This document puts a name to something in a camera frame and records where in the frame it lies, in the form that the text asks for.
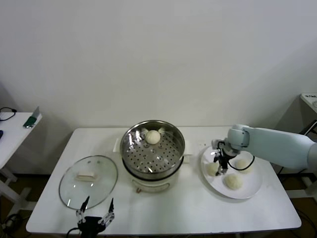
black cable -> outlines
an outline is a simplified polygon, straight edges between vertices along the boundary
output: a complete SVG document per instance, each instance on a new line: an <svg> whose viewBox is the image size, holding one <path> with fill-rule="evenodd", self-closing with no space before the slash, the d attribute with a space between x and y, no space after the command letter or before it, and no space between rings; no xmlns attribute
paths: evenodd
<svg viewBox="0 0 317 238"><path fill-rule="evenodd" d="M225 145L225 143L224 143L223 141L221 141L221 140L218 141L218 144L217 144L218 150L220 150L220 144ZM238 169L238 168L233 167L233 166L230 164L229 160L227 160L227 163L228 163L228 165L229 165L231 168L233 168L234 170L243 171L243 170L248 169L248 168L253 164L254 159L255 159L255 156L254 156L254 155L252 155L252 156L253 156L253 159L252 159L251 163L250 163L247 167L245 167L245 168L243 168L243 169Z"/></svg>
<svg viewBox="0 0 317 238"><path fill-rule="evenodd" d="M13 109L13 108L8 108L8 107L3 107L3 108L0 108L0 112L1 112L1 110L2 110L2 109L10 109L10 110L13 112L13 115L12 115L12 116L10 116L10 117L8 117L8 118L6 118L6 119L0 119L0 121L9 120L10 118L14 117L14 116L15 116L15 114L16 114L16 112L17 112L17 110L16 110L16 109Z"/></svg>
<svg viewBox="0 0 317 238"><path fill-rule="evenodd" d="M296 211L299 213L298 215L300 216L300 218L306 220L306 221L312 226L312 228L313 228L313 230L314 230L314 232L315 232L314 238L316 238L316 237L317 237L317 228L316 228L314 222L309 218L309 216L308 216L306 213L302 212L301 210L299 210L299 209L297 209L297 208L295 208L295 209L296 209ZM301 238L301 237L300 237L299 235L297 235L294 231L290 231L290 232L291 232L295 237Z"/></svg>
<svg viewBox="0 0 317 238"><path fill-rule="evenodd" d="M0 214L1 214L1 208L2 208L2 203L1 203L1 198L0 198ZM8 216L8 217L2 222L1 215L0 215L0 226L2 227L2 224L5 224L7 221L16 222L16 220L13 219L13 217L20 217L20 220L21 220L21 221L23 220L22 217L21 217L21 215L19 215L19 214L12 214L12 215ZM3 231L4 234L8 235L8 236L11 237L11 238L17 238L17 237L14 237L13 235L10 235L6 230L3 230L3 229L2 229L2 231ZM24 236L24 237L18 237L18 238L27 238L27 237L29 237L30 235L31 235L31 233L27 234L27 235Z"/></svg>
<svg viewBox="0 0 317 238"><path fill-rule="evenodd" d="M284 167L282 167L277 174L279 175L282 172L283 169L284 169Z"/></svg>
<svg viewBox="0 0 317 238"><path fill-rule="evenodd" d="M75 231L75 230L79 230L79 228L78 228L78 227L74 227L74 228L70 229L70 230L67 232L67 234L66 234L66 238L68 238L69 233L71 233L72 231Z"/></svg>
<svg viewBox="0 0 317 238"><path fill-rule="evenodd" d="M229 165L231 168L233 168L234 170L243 171L243 170L246 170L247 168L249 168L249 167L253 164L254 159L255 159L255 156L253 155L253 159L252 159L251 163L250 163L247 167L245 167L245 168L243 168L243 169L238 169L238 168L233 167L233 166L230 164L229 160L228 160L227 162L228 162L228 165Z"/></svg>
<svg viewBox="0 0 317 238"><path fill-rule="evenodd" d="M301 238L299 235L297 235L294 231L290 231L295 237Z"/></svg>

metal rim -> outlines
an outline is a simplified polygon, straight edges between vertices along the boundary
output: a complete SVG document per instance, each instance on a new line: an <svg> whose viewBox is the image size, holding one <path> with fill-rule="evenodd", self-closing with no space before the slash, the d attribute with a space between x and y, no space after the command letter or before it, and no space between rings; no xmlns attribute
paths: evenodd
<svg viewBox="0 0 317 238"><path fill-rule="evenodd" d="M165 133L161 134L163 136L162 137L163 141L161 141L160 144L150 145L150 148L149 148L151 149L151 152L154 154L156 154L158 151L162 153L161 155L156 154L158 155L156 159L165 160L166 163L167 161L171 163L171 165L167 165L169 163L166 164L166 169L165 169L165 165L163 168L163 166L160 167L160 165L158 166L157 164L155 164L154 162L156 161L155 158L148 157L148 156L151 156L149 155L148 151L146 151L146 148L148 148L149 144L145 142L147 147L144 145L145 140L144 140L144 137L142 136L143 132L141 134L141 129L143 130L144 128L144 129L151 130L151 127L153 127L153 129L156 127L155 130L157 130L160 127L163 127L164 129L166 129ZM137 136L139 138L142 137L142 139L140 138L140 140L135 139L135 133L138 133L138 131L140 131L140 136L138 135ZM132 148L127 147L127 140L130 137L129 140L131 141L131 135L133 136L132 137L133 145L131 145ZM174 171L178 170L178 168L181 166L183 162L182 157L183 157L184 151L185 151L185 139L181 131L176 126L172 125L171 123L168 123L162 120L146 120L132 126L124 133L120 142L120 154L121 154L125 167L128 169L129 173L143 180L160 180L161 178L166 178L168 177L168 175L173 174Z"/></svg>
<svg viewBox="0 0 317 238"><path fill-rule="evenodd" d="M107 156L104 156L104 155L91 155L91 156L87 156L87 157L85 157L85 158L82 158L82 159L76 161L72 166L70 166L70 167L64 172L63 177L61 178L61 180L60 180L60 182L59 182L59 185L58 185L58 195L59 195L59 198L60 198L60 200L62 201L62 204L63 204L64 206L67 207L67 205L64 203L64 201L63 201L63 199L61 198L61 195L60 195L60 184L61 184L61 182L63 181L63 178L64 178L65 174L66 174L66 173L70 170L70 168L73 167L75 164L77 164L78 162L80 162L80 161L82 161L82 160L84 160L84 159L90 158L90 157L103 157L103 158L109 159L109 160L113 163L113 165L115 166L115 169L117 170L117 176L116 176L116 178L115 178L114 185L113 185L111 191L109 192L109 194L108 194L103 200L101 200L99 203L97 203L96 205L87 208L87 210L88 210L88 209L91 209L91 208L93 208L93 207L96 207L97 205L99 205L100 203L102 203L103 201L105 201L105 200L109 197L109 195L112 193L112 191L113 191L113 189L114 189L114 187L115 187L115 185L116 185L116 183L117 183L117 181L118 181L118 175L119 175L118 167L117 167L117 165L115 164L115 162L114 162L111 158L109 158L109 157L107 157ZM78 209L80 209L80 208L76 209L76 208L72 208L72 207L67 207L67 208L70 208L70 209L73 209L73 210L78 210Z"/></svg>

table leg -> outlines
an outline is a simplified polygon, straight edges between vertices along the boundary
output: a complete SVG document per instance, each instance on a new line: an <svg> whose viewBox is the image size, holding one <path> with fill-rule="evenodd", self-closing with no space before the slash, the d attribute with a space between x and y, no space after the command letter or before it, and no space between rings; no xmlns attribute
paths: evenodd
<svg viewBox="0 0 317 238"><path fill-rule="evenodd" d="M32 211L36 205L36 202L29 202L26 197L29 195L31 188L26 187L22 190L21 194L16 193L12 188L0 180L0 191L10 201L14 203L8 216L16 214L19 210L30 210Z"/></svg>
<svg viewBox="0 0 317 238"><path fill-rule="evenodd" d="M17 177L14 176L13 173L11 173L10 170L8 170L6 167L3 167L1 170L0 170L0 173L5 176L6 178L8 179L11 179L12 182L16 182L17 181Z"/></svg>

pot handle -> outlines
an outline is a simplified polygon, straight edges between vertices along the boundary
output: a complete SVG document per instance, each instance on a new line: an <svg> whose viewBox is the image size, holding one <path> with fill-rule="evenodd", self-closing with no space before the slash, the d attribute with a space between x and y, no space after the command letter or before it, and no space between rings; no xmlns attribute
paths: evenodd
<svg viewBox="0 0 317 238"><path fill-rule="evenodd" d="M183 163L188 164L191 155L194 154L193 146L190 140L185 140L185 151L184 151L184 161Z"/></svg>
<svg viewBox="0 0 317 238"><path fill-rule="evenodd" d="M113 153L120 153L120 139L119 138L117 138L116 140L115 140L115 144L114 144L114 147L113 147L113 150L112 150L112 152Z"/></svg>

glass lid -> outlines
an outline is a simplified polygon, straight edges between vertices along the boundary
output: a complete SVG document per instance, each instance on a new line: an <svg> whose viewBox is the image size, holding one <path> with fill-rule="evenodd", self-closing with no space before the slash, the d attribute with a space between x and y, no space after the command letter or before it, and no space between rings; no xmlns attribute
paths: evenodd
<svg viewBox="0 0 317 238"><path fill-rule="evenodd" d="M69 208L80 209L88 196L88 208L104 201L118 179L118 170L112 159L89 156L77 161L64 174L59 184L59 196Z"/></svg>

